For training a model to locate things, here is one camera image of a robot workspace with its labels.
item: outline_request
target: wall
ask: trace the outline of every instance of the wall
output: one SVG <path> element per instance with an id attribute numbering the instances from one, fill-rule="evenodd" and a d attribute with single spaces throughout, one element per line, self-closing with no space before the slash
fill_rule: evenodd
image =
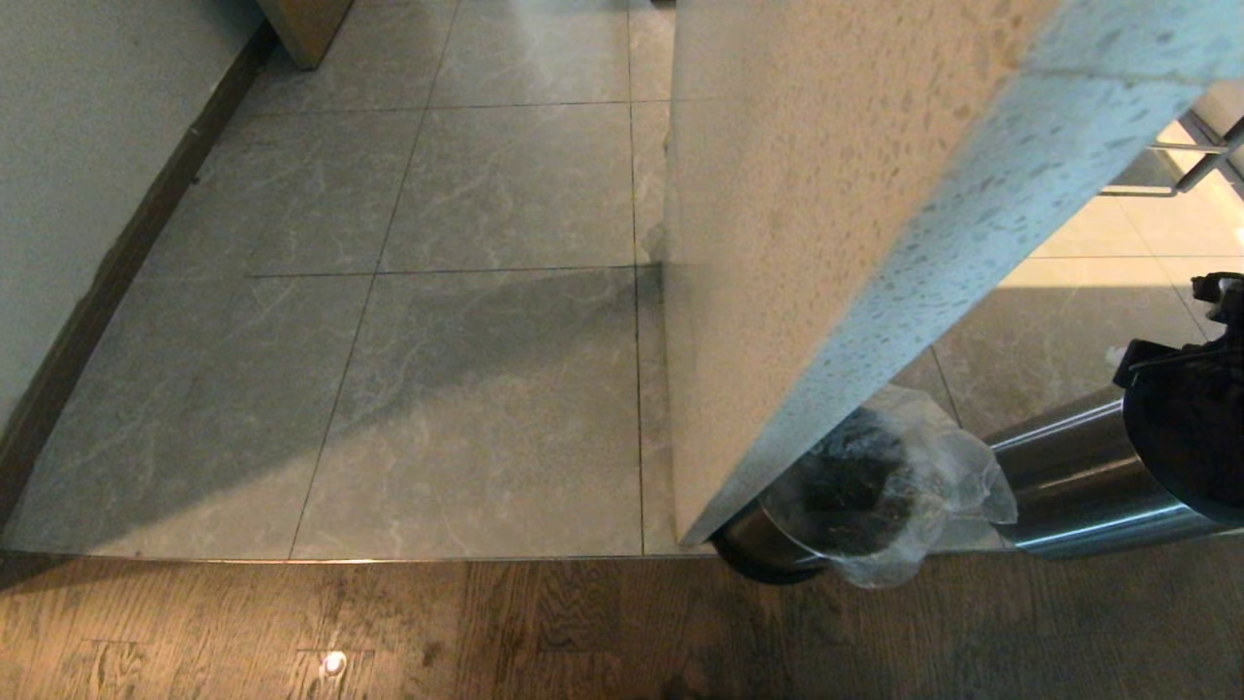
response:
<path id="1" fill-rule="evenodd" d="M 1215 77 L 1238 0 L 680 0 L 664 265 L 702 541 Z"/>
<path id="2" fill-rule="evenodd" d="M 0 6 L 0 426 L 260 21 L 253 0 Z"/>
<path id="3" fill-rule="evenodd" d="M 1193 106 L 1197 116 L 1205 121 L 1219 136 L 1244 117 L 1244 80 L 1224 80 L 1209 86 Z M 1229 157 L 1235 169 L 1244 173 L 1244 148 Z"/>

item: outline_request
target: speckled door surface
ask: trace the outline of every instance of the speckled door surface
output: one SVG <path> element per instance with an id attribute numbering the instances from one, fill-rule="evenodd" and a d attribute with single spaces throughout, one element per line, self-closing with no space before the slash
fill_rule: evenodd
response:
<path id="1" fill-rule="evenodd" d="M 1238 0 L 680 0 L 674 491 L 708 537 L 1217 78 Z"/>

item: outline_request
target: floor tile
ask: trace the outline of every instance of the floor tile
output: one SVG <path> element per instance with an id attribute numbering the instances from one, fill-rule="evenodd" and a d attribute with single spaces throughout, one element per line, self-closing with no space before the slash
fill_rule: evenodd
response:
<path id="1" fill-rule="evenodd" d="M 415 112 L 244 118 L 160 234 L 144 279 L 371 272 Z"/>
<path id="2" fill-rule="evenodd" d="M 1067 219 L 1031 257 L 1148 256 L 1149 247 L 1123 213 L 1118 196 L 1095 196 Z"/>
<path id="3" fill-rule="evenodd" d="M 1244 255 L 1244 200 L 1220 173 L 1177 196 L 1118 196 L 1154 255 Z"/>
<path id="4" fill-rule="evenodd" d="M 980 436 L 1108 387 L 1135 337 L 1204 342 L 1152 257 L 1031 259 L 934 343 Z"/>
<path id="5" fill-rule="evenodd" d="M 643 553 L 710 553 L 709 546 L 680 547 L 674 525 L 674 465 L 666 385 L 666 318 L 661 267 L 639 267 L 639 450 L 643 475 Z"/>
<path id="6" fill-rule="evenodd" d="M 137 282 L 4 547 L 289 556 L 368 283 Z"/>
<path id="7" fill-rule="evenodd" d="M 429 111 L 382 269 L 632 264 L 627 109 Z"/>
<path id="8" fill-rule="evenodd" d="M 432 104 L 626 102 L 627 0 L 463 0 Z"/>
<path id="9" fill-rule="evenodd" d="M 917 356 L 912 364 L 903 368 L 903 372 L 894 375 L 889 384 L 928 394 L 947 415 L 959 423 L 959 414 L 954 410 L 954 402 L 950 400 L 950 393 L 947 392 L 945 382 L 942 379 L 942 369 L 937 364 L 932 347 L 924 348 L 924 352 Z"/>
<path id="10" fill-rule="evenodd" d="M 1205 317 L 1212 303 L 1192 297 L 1192 277 L 1209 272 L 1244 272 L 1244 257 L 1158 257 L 1158 262 L 1179 292 L 1179 298 L 1197 318 L 1197 325 L 1205 332 L 1205 338 L 1217 339 L 1222 336 L 1227 326 Z"/>
<path id="11" fill-rule="evenodd" d="M 241 113 L 422 109 L 453 16 L 453 2 L 356 2 L 318 68 L 277 48 Z"/>
<path id="12" fill-rule="evenodd" d="M 633 285 L 378 277 L 294 556 L 638 555 Z"/>
<path id="13" fill-rule="evenodd" d="M 641 262 L 649 259 L 652 241 L 662 235 L 658 226 L 666 211 L 666 134 L 669 133 L 669 102 L 631 104 L 634 143 L 634 233 Z"/>
<path id="14" fill-rule="evenodd" d="M 674 1 L 629 2 L 631 99 L 669 99 L 674 75 Z"/>

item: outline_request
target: stainless steel trash can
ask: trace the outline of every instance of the stainless steel trash can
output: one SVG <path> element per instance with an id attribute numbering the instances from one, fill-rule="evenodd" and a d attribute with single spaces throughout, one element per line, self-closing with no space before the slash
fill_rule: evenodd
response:
<path id="1" fill-rule="evenodd" d="M 1238 509 L 1189 492 L 1179 464 L 1137 454 L 1123 390 L 1103 389 L 985 443 L 1015 492 L 1019 521 L 995 526 L 1046 558 L 1103 555 L 1244 527 Z M 1142 429 L 1133 421 L 1133 430 Z"/>

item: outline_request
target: plastic bag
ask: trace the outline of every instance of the plastic bag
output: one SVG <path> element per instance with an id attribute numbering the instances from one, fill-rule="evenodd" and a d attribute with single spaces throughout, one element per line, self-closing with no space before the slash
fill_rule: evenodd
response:
<path id="1" fill-rule="evenodd" d="M 760 496 L 789 537 L 850 583 L 906 583 L 950 520 L 1015 522 L 993 451 L 928 394 L 886 387 Z"/>

